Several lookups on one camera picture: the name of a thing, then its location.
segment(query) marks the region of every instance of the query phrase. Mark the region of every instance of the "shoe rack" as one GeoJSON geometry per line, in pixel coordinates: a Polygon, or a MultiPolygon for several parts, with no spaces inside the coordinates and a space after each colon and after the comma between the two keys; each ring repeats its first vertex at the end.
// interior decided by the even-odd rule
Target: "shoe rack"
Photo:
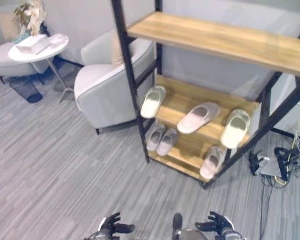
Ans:
{"type": "Polygon", "coordinates": [[[162,0],[155,1],[156,12],[126,27],[121,0],[112,0],[115,22],[120,38],[131,97],[135,108],[145,159],[158,161],[176,169],[203,183],[208,188],[222,176],[234,163],[249,151],[263,136],[300,101],[300,39],[275,35],[251,28],[240,28],[215,22],[207,22],[187,17],[169,15],[162,12],[162,0]],[[139,77],[134,75],[129,52],[129,44],[136,38],[156,42],[157,59],[139,77]],[[180,80],[163,76],[163,45],[180,47],[190,51],[213,55],[248,64],[258,64],[276,71],[265,86],[258,102],[224,94],[187,84],[180,80]],[[178,122],[195,106],[204,102],[220,105],[221,113],[213,121],[192,134],[181,134],[177,144],[168,156],[161,157],[155,152],[148,152],[146,133],[154,122],[146,125],[140,115],[138,87],[157,69],[156,84],[164,86],[167,97],[156,116],[160,124],[177,128],[178,122]],[[282,73],[296,76],[296,89],[270,115],[271,89],[282,73]],[[262,104],[259,129],[253,136],[246,135],[237,152],[231,157],[227,149],[225,163],[214,179],[207,181],[200,176],[200,167],[210,147],[219,145],[230,113],[235,109],[245,110],[250,117],[262,104]]]}
{"type": "MultiPolygon", "coordinates": [[[[162,103],[156,119],[159,124],[168,128],[177,129],[178,122],[194,107],[202,103],[213,102],[220,106],[219,116],[196,132],[192,134],[179,132],[178,142],[167,157],[159,156],[156,152],[149,152],[152,159],[207,183],[208,181],[200,176],[200,168],[206,153],[212,146],[222,147],[220,138],[229,115],[236,109],[242,109],[252,116],[260,104],[161,75],[157,76],[157,84],[165,87],[167,97],[162,103]]],[[[249,136],[246,135],[242,145],[248,140],[249,136]]]]}

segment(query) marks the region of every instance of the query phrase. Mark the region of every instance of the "pillow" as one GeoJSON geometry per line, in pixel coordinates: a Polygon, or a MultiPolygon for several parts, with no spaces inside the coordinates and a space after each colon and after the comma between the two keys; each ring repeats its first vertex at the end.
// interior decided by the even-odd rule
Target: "pillow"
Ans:
{"type": "Polygon", "coordinates": [[[114,69],[124,64],[124,56],[122,54],[118,32],[115,31],[112,36],[112,66],[114,69]]]}
{"type": "Polygon", "coordinates": [[[19,18],[13,12],[0,13],[0,26],[7,42],[12,42],[13,39],[19,37],[21,32],[19,18]]]}

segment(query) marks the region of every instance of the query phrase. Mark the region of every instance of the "striped carpet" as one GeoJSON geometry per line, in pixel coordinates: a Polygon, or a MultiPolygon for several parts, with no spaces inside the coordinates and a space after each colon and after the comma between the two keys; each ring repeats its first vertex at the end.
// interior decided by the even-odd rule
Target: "striped carpet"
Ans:
{"type": "MultiPolygon", "coordinates": [[[[70,71],[61,69],[65,77],[70,71]]],[[[193,228],[209,211],[227,215],[249,240],[260,239],[263,184],[247,157],[203,190],[160,163],[146,164],[135,125],[97,136],[74,97],[58,104],[56,79],[45,82],[34,82],[43,94],[36,104],[0,82],[0,240],[83,240],[117,211],[123,223],[136,224],[122,240],[169,240],[175,213],[193,228]]],[[[271,133],[257,150],[273,155],[274,146],[291,143],[271,133]]],[[[300,240],[300,178],[273,190],[264,239],[300,240]]]]}

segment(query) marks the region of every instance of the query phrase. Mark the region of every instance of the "white box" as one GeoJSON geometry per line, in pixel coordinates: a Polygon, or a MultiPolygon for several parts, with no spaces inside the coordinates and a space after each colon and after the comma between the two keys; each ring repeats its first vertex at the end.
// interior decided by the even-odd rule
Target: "white box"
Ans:
{"type": "Polygon", "coordinates": [[[50,46],[46,35],[30,36],[16,45],[16,48],[23,54],[38,55],[50,46]]]}

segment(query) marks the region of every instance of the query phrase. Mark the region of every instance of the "slipper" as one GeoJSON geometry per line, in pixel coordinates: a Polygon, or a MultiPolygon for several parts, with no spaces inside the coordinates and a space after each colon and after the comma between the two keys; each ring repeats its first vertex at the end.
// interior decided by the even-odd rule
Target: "slipper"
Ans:
{"type": "Polygon", "coordinates": [[[192,134],[220,114],[220,107],[214,102],[205,102],[191,110],[177,125],[183,134],[192,134]]]}
{"type": "Polygon", "coordinates": [[[221,136],[221,143],[227,149],[236,149],[245,138],[250,127],[249,114],[241,109],[234,110],[221,136]]]}
{"type": "Polygon", "coordinates": [[[168,153],[173,148],[173,146],[177,143],[177,141],[178,141],[177,130],[170,128],[168,131],[166,131],[156,153],[161,157],[167,156],[168,153]]]}
{"type": "Polygon", "coordinates": [[[162,138],[164,137],[167,129],[164,125],[157,126],[151,133],[150,139],[146,145],[148,151],[157,151],[162,138]]]}
{"type": "Polygon", "coordinates": [[[221,147],[213,146],[210,148],[200,168],[200,175],[207,180],[213,179],[224,163],[225,157],[226,154],[221,147]]]}
{"type": "Polygon", "coordinates": [[[141,116],[145,119],[155,118],[166,96],[167,90],[163,86],[152,87],[146,94],[141,116]]]}

